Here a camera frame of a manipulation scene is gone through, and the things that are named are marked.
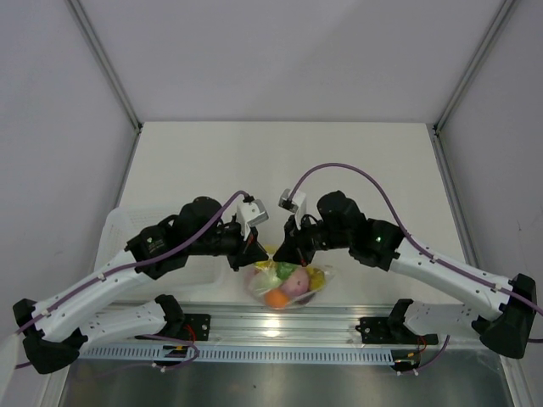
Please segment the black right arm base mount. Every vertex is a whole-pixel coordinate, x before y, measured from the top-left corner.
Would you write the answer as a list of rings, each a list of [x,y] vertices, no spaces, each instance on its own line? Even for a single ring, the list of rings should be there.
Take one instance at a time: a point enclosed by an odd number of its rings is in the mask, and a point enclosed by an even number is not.
[[[390,314],[386,317],[361,317],[355,330],[361,335],[364,344],[378,345],[437,345],[436,334],[419,336],[405,326],[406,312],[414,301],[408,298],[399,299]]]

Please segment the clear polka dot zip bag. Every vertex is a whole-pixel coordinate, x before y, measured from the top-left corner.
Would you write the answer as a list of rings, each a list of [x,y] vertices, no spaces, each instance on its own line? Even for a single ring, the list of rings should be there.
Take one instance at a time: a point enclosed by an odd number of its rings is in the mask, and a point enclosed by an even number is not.
[[[305,307],[314,302],[336,276],[328,265],[293,265],[269,259],[244,270],[247,294],[268,309]]]

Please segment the orange fruit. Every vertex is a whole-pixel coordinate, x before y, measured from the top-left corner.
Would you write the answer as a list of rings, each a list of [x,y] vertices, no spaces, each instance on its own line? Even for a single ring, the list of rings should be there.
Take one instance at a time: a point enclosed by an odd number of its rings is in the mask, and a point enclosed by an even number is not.
[[[273,309],[283,309],[290,302],[290,298],[279,288],[272,289],[264,295],[265,304]]]

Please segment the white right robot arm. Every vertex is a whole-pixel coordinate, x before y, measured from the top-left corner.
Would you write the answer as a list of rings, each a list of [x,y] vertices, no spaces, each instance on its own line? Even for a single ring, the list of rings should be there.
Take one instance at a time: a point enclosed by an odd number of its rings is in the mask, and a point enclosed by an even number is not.
[[[398,300],[387,322],[395,341],[427,334],[477,338],[499,355],[524,357],[536,314],[531,277],[509,279],[432,252],[399,226],[366,217],[341,191],[318,200],[319,220],[307,214],[302,192],[285,190],[278,205],[291,215],[276,262],[309,265],[318,251],[345,249],[361,265],[413,278],[456,299],[456,304]]]

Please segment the yellow banana bunch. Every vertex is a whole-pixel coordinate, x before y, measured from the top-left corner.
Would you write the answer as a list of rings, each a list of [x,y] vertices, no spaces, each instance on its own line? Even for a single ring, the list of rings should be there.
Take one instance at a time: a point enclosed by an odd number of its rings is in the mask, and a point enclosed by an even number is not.
[[[307,274],[309,275],[310,284],[309,284],[309,289],[307,293],[318,291],[326,285],[327,283],[326,271],[312,265],[306,265],[306,266],[296,265],[295,270],[298,270],[298,269],[305,270]]]

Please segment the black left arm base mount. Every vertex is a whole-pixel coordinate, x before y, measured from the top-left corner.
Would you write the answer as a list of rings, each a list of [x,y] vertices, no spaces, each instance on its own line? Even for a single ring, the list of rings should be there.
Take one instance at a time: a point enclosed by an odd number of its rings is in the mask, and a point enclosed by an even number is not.
[[[151,331],[150,335],[191,342],[209,339],[211,315],[187,314],[172,295],[161,294],[150,304],[158,306],[158,310],[152,313],[157,314],[159,322],[162,322],[162,327]]]

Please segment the pink peach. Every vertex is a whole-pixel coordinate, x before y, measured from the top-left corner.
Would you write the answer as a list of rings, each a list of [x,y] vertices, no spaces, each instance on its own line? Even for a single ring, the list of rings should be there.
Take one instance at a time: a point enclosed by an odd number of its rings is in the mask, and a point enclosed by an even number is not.
[[[280,289],[290,298],[296,298],[308,291],[309,284],[310,278],[307,272],[303,269],[298,269],[280,286]]]

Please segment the white radish with leaves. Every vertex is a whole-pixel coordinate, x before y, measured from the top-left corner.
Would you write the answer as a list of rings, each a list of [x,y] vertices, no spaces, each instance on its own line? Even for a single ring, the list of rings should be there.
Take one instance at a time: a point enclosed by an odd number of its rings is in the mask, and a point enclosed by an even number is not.
[[[280,287],[294,272],[296,265],[276,263],[273,260],[257,262],[249,273],[247,288],[253,294],[261,295]]]

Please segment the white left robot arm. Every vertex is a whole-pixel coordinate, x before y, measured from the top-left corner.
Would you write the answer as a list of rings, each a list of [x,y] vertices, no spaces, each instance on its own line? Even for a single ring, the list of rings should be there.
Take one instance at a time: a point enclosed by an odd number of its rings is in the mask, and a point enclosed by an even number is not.
[[[188,337],[177,300],[161,294],[141,306],[105,314],[121,294],[180,270],[192,256],[223,256],[232,270],[266,260],[256,227],[268,214],[263,203],[242,192],[243,202],[228,222],[227,209],[198,197],[176,215],[143,228],[102,268],[47,300],[21,299],[13,307],[28,364],[40,374],[59,371],[93,346],[141,337]]]

